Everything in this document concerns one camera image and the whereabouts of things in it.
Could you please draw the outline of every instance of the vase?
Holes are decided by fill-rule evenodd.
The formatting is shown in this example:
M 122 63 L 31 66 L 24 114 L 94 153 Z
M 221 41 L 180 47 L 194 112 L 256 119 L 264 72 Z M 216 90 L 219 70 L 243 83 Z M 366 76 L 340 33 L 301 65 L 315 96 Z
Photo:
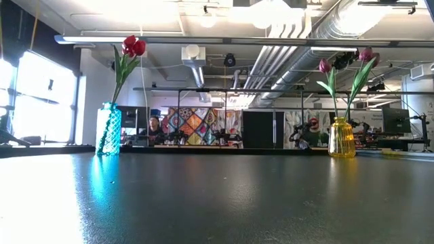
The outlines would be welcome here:
M 328 154 L 332 157 L 355 156 L 353 128 L 345 117 L 334 117 L 334 123 L 330 127 Z
M 96 154 L 118 155 L 121 143 L 122 113 L 116 109 L 117 104 L 103 103 L 98 109 L 96 124 Z

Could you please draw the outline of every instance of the table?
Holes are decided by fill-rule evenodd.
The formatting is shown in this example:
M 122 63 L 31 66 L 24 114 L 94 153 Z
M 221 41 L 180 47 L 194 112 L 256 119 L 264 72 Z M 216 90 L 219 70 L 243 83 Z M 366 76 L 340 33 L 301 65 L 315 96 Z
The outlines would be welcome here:
M 238 149 L 236 146 L 155 145 L 155 148 Z
M 432 243 L 433 176 L 374 157 L 0 159 L 0 243 Z

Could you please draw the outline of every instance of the colorful painting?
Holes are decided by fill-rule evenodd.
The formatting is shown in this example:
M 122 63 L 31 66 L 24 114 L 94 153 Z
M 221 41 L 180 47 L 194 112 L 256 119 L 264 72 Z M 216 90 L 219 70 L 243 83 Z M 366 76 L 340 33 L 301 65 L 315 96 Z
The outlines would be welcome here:
M 178 128 L 189 136 L 187 142 L 190 145 L 213 145 L 215 137 L 212 131 L 216 130 L 216 110 L 212 108 L 180 108 L 179 119 L 177 108 L 169 108 L 167 115 L 168 132 Z
M 241 135 L 241 111 L 226 111 L 226 131 Z M 167 131 L 173 132 L 178 128 L 189 136 L 190 145 L 215 145 L 217 143 L 212 135 L 213 131 L 224 127 L 224 110 L 215 108 L 180 108 L 179 118 L 177 108 L 169 108 L 169 114 L 164 120 L 167 122 Z

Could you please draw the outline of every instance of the red tulip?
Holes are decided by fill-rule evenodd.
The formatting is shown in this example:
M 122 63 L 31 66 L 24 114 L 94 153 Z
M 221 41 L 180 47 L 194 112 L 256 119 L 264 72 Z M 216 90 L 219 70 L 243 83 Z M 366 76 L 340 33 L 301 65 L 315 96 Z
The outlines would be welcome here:
M 144 41 L 137 41 L 133 46 L 133 51 L 137 56 L 144 54 L 146 43 Z
M 359 59 L 363 62 L 369 62 L 372 59 L 372 48 L 365 48 L 360 54 Z
M 122 54 L 123 54 L 123 55 L 128 54 L 128 55 L 130 56 L 130 58 L 134 57 L 134 52 L 133 52 L 133 49 L 132 49 L 132 48 L 124 47 L 124 48 L 122 49 Z
M 123 40 L 123 45 L 126 48 L 133 48 L 134 44 L 136 43 L 136 37 L 134 35 L 129 36 Z
M 378 63 L 380 62 L 380 54 L 379 53 L 373 53 L 372 58 L 376 58 L 374 63 L 372 64 L 372 68 L 375 68 Z
M 332 65 L 325 59 L 322 58 L 321 61 L 319 61 L 319 71 L 322 73 L 328 73 L 332 69 Z

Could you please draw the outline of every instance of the tulip leaf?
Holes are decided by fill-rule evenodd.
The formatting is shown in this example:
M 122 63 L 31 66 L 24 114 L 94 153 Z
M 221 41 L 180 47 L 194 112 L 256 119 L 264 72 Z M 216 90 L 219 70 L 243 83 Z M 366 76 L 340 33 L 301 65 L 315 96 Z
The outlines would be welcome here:
M 324 82 L 322 82 L 322 81 L 317 81 L 317 83 L 318 83 L 318 85 L 324 87 L 324 88 L 328 91 L 328 93 L 330 93 L 330 95 L 332 95 L 332 98 L 334 99 L 334 94 L 333 94 L 333 91 L 330 89 L 330 87 L 328 87 L 328 86 L 327 86 Z
M 376 57 L 372 58 L 361 70 L 360 72 L 356 72 L 353 86 L 351 88 L 351 95 L 350 99 L 347 101 L 348 106 L 347 110 L 345 111 L 345 116 L 348 114 L 349 107 L 351 103 L 353 102 L 355 96 L 361 91 L 361 89 L 365 86 L 366 81 L 368 81 L 369 72 L 372 69 L 372 65 L 375 62 Z
M 336 69 L 333 67 L 332 71 L 330 71 L 330 74 L 328 75 L 328 87 L 332 91 L 330 93 L 330 95 L 332 95 L 332 98 L 336 97 L 336 89 L 335 89 L 336 80 L 335 80 L 335 76 L 336 76 Z
M 131 74 L 131 72 L 134 70 L 134 68 L 136 68 L 138 66 L 138 64 L 140 63 L 140 60 L 136 60 L 136 57 L 134 57 L 134 59 L 127 65 L 126 69 L 123 72 L 123 77 L 125 77 L 125 79 Z
M 117 51 L 116 45 L 113 46 L 115 49 L 115 75 L 116 75 L 116 83 L 119 83 L 121 80 L 121 63 L 120 63 L 120 57 L 119 52 Z

